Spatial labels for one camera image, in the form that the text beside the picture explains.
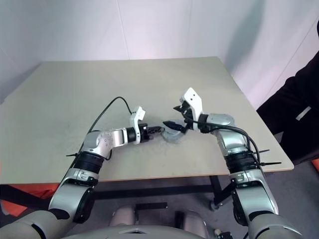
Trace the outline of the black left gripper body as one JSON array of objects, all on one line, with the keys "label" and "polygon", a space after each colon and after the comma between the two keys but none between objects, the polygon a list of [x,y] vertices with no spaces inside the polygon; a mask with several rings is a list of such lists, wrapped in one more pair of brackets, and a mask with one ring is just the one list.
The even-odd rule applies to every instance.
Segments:
[{"label": "black left gripper body", "polygon": [[140,123],[139,124],[140,130],[140,143],[144,143],[150,140],[150,136],[148,133],[148,124],[147,123]]}]

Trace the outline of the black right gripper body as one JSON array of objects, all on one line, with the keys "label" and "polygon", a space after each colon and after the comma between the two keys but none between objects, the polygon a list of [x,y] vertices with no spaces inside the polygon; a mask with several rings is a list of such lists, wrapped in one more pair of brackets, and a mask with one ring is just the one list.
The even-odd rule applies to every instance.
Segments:
[{"label": "black right gripper body", "polygon": [[186,122],[190,125],[189,128],[191,128],[194,131],[197,131],[197,114],[196,114],[196,104],[194,100],[180,100],[181,105],[186,105],[186,112],[181,113]]}]

